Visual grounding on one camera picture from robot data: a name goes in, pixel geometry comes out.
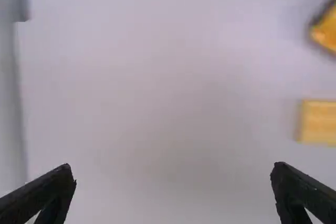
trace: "yellow object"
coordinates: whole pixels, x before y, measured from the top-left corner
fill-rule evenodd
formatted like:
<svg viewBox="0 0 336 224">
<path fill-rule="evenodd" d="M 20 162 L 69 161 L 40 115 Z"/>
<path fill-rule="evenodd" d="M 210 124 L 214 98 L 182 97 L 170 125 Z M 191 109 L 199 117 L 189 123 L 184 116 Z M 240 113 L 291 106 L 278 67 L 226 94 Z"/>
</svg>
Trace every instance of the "yellow object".
<svg viewBox="0 0 336 224">
<path fill-rule="evenodd" d="M 336 102 L 302 102 L 298 141 L 336 146 Z"/>
<path fill-rule="evenodd" d="M 336 0 L 329 1 L 322 14 L 313 21 L 310 37 L 336 53 Z"/>
</svg>

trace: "blurry yellow object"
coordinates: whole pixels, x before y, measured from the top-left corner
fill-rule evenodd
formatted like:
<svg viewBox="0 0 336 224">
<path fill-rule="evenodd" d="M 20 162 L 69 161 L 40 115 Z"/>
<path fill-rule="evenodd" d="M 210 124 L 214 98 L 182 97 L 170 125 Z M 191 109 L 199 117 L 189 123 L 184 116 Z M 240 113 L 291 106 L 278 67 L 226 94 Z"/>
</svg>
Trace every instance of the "blurry yellow object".
<svg viewBox="0 0 336 224">
<path fill-rule="evenodd" d="M 298 140 L 336 146 L 336 102 L 303 101 Z"/>
<path fill-rule="evenodd" d="M 310 27 L 310 37 L 336 53 L 336 0 L 327 3 L 323 12 Z"/>
</svg>

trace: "wooden block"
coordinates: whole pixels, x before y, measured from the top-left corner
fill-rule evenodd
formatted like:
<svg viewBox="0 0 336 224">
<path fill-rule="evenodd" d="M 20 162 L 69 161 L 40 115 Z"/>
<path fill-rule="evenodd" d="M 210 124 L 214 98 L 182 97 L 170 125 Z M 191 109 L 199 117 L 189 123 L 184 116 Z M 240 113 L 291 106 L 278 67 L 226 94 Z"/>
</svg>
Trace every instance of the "wooden block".
<svg viewBox="0 0 336 224">
<path fill-rule="evenodd" d="M 298 141 L 336 146 L 336 102 L 303 101 Z"/>
</svg>

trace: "white surface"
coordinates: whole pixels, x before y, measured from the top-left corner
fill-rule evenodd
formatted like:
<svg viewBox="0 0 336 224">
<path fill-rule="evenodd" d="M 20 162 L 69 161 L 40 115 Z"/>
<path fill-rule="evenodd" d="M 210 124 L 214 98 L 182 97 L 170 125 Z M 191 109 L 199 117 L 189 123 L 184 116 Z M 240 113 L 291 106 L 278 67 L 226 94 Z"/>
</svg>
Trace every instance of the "white surface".
<svg viewBox="0 0 336 224">
<path fill-rule="evenodd" d="M 0 0 L 0 196 L 26 179 L 12 11 L 13 0 Z"/>
<path fill-rule="evenodd" d="M 31 0 L 30 177 L 72 165 L 68 223 L 279 223 L 275 161 L 336 188 L 336 150 L 293 139 L 299 99 L 336 98 L 323 1 Z"/>
</svg>

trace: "yellow block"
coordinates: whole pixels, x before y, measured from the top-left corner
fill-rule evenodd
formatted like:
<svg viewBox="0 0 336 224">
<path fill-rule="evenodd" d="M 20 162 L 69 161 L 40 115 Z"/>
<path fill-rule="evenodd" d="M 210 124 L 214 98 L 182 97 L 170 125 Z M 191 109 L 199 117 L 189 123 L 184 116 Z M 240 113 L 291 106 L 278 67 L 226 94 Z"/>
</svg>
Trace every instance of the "yellow block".
<svg viewBox="0 0 336 224">
<path fill-rule="evenodd" d="M 314 21 L 310 28 L 310 37 L 336 53 L 336 0 L 330 0 L 327 8 Z"/>
<path fill-rule="evenodd" d="M 298 141 L 336 146 L 336 102 L 302 102 Z"/>
</svg>

